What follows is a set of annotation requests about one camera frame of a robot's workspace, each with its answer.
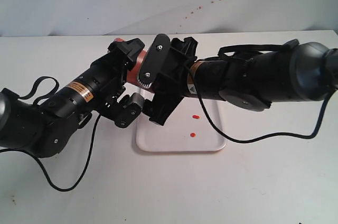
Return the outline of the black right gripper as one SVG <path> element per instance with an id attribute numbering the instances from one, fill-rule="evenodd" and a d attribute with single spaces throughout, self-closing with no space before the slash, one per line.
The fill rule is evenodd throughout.
<path id="1" fill-rule="evenodd" d="M 198 42 L 187 37 L 183 40 L 170 39 L 170 49 L 164 64 L 152 83 L 153 99 L 146 100 L 143 113 L 149 120 L 163 126 L 183 100 L 183 79 L 186 78 L 184 67 L 196 60 L 196 48 Z"/>

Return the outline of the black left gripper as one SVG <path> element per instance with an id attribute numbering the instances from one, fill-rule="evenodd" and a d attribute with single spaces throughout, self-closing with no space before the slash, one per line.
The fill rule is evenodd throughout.
<path id="1" fill-rule="evenodd" d="M 125 41 L 115 39 L 108 47 L 108 53 L 91 64 L 93 78 L 98 84 L 98 105 L 96 111 L 106 118 L 116 118 L 122 111 L 117 99 L 125 90 L 126 71 L 131 71 L 137 63 L 144 43 L 139 39 Z"/>

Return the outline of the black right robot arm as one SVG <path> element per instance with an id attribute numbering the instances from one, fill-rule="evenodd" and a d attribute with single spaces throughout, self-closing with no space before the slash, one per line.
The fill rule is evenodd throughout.
<path id="1" fill-rule="evenodd" d="M 337 49 L 318 42 L 244 44 L 198 59 L 197 41 L 174 38 L 163 44 L 152 100 L 143 113 L 163 125 L 184 98 L 226 101 L 263 111 L 275 102 L 321 101 L 337 87 Z"/>

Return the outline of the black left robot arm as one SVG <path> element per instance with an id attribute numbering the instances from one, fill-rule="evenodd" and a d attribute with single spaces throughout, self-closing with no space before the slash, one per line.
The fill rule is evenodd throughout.
<path id="1" fill-rule="evenodd" d="M 35 94 L 40 77 L 24 97 L 1 91 L 1 147 L 25 150 L 38 158 L 60 153 L 69 138 L 83 128 L 96 111 L 120 128 L 128 127 L 141 113 L 144 99 L 125 91 L 126 76 L 145 47 L 136 38 L 114 41 L 108 53 L 62 89 L 54 87 L 33 104 L 24 100 Z"/>

